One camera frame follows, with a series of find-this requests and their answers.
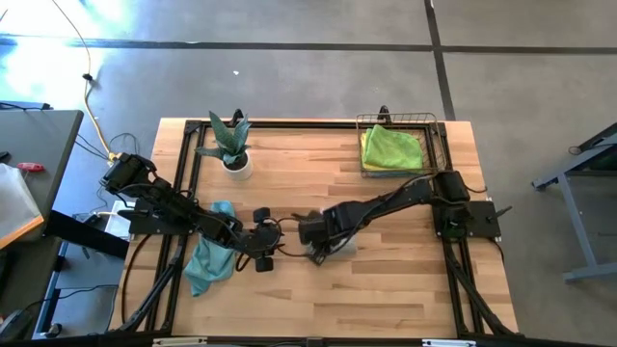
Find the grey metal table frame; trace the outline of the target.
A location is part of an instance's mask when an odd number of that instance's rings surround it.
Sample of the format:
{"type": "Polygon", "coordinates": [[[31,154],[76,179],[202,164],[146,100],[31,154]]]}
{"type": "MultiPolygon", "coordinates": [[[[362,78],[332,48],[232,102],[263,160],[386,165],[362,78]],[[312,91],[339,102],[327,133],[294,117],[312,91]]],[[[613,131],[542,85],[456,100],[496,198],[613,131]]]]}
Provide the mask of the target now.
{"type": "Polygon", "coordinates": [[[605,176],[617,177],[617,163],[610,170],[593,170],[596,162],[606,158],[617,159],[617,122],[603,129],[578,146],[568,148],[573,158],[552,173],[534,179],[531,186],[536,191],[544,191],[552,184],[557,184],[564,198],[571,223],[574,227],[578,244],[581,247],[586,265],[565,272],[562,278],[565,282],[587,280],[608,275],[617,275],[617,262],[599,263],[591,243],[586,227],[582,220],[582,211],[577,207],[570,178],[572,176],[605,176]]]}

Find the white bracket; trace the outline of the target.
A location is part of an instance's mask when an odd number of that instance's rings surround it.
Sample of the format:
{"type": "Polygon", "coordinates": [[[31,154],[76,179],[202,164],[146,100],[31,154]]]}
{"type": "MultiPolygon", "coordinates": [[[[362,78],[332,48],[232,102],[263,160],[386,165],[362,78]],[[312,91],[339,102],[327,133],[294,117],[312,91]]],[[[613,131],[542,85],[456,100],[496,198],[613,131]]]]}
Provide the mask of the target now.
{"type": "Polygon", "coordinates": [[[154,338],[151,347],[201,347],[206,346],[206,337],[184,336],[184,337],[161,337],[154,338]]]}
{"type": "Polygon", "coordinates": [[[422,347],[477,347],[473,340],[462,339],[422,339],[422,347]]]}

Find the grey microfiber towel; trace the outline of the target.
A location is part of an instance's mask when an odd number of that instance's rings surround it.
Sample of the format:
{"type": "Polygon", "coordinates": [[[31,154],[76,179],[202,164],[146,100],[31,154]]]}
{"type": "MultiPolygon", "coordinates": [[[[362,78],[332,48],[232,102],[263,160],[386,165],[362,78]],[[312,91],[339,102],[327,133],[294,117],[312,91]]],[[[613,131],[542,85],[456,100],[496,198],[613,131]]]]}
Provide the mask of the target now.
{"type": "Polygon", "coordinates": [[[333,246],[330,256],[345,257],[355,255],[358,251],[357,236],[343,238],[335,246],[333,246]]]}

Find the copper wire basket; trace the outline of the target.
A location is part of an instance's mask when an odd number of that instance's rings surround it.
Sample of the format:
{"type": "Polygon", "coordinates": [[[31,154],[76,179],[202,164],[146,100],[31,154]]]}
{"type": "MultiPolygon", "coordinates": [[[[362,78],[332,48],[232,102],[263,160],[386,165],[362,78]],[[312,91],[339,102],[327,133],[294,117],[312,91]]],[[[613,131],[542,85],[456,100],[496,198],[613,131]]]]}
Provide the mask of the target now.
{"type": "Polygon", "coordinates": [[[431,113],[389,113],[383,108],[378,114],[363,114],[356,117],[356,128],[361,161],[361,134],[375,125],[384,126],[387,130],[408,133],[419,142],[423,151],[423,167],[425,174],[434,174],[451,169],[446,144],[446,134],[443,124],[438,122],[431,113]]]}

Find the potted plant white pot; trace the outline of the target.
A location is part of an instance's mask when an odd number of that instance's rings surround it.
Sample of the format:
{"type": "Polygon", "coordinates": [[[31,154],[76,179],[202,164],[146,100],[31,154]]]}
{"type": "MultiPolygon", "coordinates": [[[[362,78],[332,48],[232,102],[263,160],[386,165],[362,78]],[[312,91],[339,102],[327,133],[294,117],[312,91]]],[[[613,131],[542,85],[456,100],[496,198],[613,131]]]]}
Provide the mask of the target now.
{"type": "Polygon", "coordinates": [[[232,126],[226,125],[212,111],[208,113],[208,116],[216,146],[197,147],[195,149],[196,154],[218,159],[224,171],[232,180],[248,179],[253,173],[253,162],[248,152],[250,146],[247,144],[252,124],[242,113],[240,113],[240,121],[232,126]]]}

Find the white plastic bag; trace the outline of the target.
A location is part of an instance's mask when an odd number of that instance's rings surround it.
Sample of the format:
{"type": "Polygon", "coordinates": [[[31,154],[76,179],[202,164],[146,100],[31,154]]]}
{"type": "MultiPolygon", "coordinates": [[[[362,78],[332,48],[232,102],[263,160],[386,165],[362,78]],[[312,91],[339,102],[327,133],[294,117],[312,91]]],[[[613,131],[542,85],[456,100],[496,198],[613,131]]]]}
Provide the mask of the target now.
{"type": "Polygon", "coordinates": [[[20,170],[0,163],[0,249],[43,222],[20,170]]]}

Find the black aluminium table frame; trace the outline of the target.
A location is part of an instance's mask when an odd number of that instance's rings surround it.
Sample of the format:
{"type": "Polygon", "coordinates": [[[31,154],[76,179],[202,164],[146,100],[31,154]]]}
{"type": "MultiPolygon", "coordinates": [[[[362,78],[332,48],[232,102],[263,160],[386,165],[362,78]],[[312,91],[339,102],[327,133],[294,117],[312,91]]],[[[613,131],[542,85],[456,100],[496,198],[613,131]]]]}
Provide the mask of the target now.
{"type": "Polygon", "coordinates": [[[228,178],[205,158],[198,174],[183,173],[203,206],[227,200],[245,224],[269,207],[282,223],[284,250],[274,269],[253,266],[193,297],[186,279],[168,285],[154,328],[210,342],[303,344],[452,338],[477,316],[464,293],[452,295],[443,243],[428,206],[373,222],[357,237],[355,255],[321,266],[301,258],[292,213],[305,214],[346,200],[368,200],[393,190],[395,178],[364,178],[352,120],[258,120],[249,135],[254,170],[228,178]]]}

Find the grey desk wooden edge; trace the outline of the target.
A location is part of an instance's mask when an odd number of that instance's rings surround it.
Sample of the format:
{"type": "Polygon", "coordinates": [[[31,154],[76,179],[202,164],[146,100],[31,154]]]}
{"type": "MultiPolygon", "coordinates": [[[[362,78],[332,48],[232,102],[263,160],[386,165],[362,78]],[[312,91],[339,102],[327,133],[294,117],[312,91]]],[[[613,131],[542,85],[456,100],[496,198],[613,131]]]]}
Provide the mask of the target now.
{"type": "Polygon", "coordinates": [[[7,164],[13,168],[19,163],[44,167],[24,179],[40,214],[23,227],[0,231],[0,249],[34,241],[43,234],[83,118],[79,110],[0,111],[0,151],[9,153],[7,164]]]}

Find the dark green microfiber towel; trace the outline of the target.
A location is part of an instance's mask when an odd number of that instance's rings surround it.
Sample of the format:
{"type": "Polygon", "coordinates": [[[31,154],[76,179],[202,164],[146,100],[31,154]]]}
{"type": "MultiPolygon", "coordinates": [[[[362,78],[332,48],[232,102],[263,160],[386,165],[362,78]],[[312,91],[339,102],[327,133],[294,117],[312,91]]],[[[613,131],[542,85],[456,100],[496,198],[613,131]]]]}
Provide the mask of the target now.
{"type": "Polygon", "coordinates": [[[387,130],[379,124],[370,129],[366,162],[374,170],[419,170],[423,167],[423,151],[414,136],[387,130]]]}

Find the teal microfiber towel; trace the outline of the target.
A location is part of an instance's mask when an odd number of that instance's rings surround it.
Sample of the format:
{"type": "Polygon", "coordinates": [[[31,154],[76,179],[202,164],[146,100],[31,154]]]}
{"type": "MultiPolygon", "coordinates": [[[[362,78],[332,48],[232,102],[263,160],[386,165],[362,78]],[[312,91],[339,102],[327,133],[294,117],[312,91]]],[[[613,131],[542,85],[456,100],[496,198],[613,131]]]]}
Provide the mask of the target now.
{"type": "Polygon", "coordinates": [[[199,237],[197,246],[183,269],[190,284],[191,295],[199,297],[212,283],[228,280],[234,272],[235,251],[199,237]]]}

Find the black angled panel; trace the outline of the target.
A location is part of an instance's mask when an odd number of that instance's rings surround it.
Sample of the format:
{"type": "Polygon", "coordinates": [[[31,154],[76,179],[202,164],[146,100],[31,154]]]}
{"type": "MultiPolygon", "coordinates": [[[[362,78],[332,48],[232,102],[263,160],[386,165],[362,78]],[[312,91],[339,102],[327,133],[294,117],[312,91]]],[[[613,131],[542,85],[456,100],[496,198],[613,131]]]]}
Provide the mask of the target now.
{"type": "Polygon", "coordinates": [[[55,210],[49,214],[44,234],[117,258],[125,258],[129,247],[126,240],[55,210]]]}

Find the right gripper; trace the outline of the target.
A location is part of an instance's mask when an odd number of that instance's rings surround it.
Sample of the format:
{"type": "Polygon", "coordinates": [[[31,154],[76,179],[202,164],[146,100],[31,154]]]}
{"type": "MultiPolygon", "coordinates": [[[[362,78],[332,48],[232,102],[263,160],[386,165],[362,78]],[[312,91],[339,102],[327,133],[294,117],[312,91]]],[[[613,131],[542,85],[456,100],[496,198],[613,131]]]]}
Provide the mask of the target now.
{"type": "Polygon", "coordinates": [[[308,259],[316,266],[321,266],[331,254],[335,241],[335,218],[329,214],[292,213],[297,221],[298,234],[302,245],[308,245],[308,259]]]}

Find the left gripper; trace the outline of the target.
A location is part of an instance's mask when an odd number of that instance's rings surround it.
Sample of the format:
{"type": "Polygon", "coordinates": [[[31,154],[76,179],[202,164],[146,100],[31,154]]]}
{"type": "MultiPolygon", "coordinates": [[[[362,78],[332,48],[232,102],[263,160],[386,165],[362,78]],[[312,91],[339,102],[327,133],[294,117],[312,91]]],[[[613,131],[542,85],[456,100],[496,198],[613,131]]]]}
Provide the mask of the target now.
{"type": "Polygon", "coordinates": [[[255,259],[255,270],[258,273],[270,272],[274,269],[273,254],[279,245],[282,231],[278,225],[272,224],[269,207],[256,209],[253,218],[256,228],[250,230],[244,239],[245,253],[258,256],[255,259]]]}

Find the white power box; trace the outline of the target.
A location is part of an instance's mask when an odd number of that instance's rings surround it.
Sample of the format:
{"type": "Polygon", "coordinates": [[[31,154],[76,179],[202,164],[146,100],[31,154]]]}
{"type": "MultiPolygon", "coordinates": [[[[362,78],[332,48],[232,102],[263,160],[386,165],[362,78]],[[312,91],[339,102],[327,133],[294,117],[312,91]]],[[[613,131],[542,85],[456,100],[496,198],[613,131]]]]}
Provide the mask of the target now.
{"type": "Polygon", "coordinates": [[[134,202],[124,204],[122,201],[116,200],[110,212],[99,212],[99,217],[107,217],[107,224],[104,231],[119,237],[120,239],[129,240],[129,229],[131,222],[123,218],[119,212],[122,210],[132,210],[134,205],[134,202]]]}

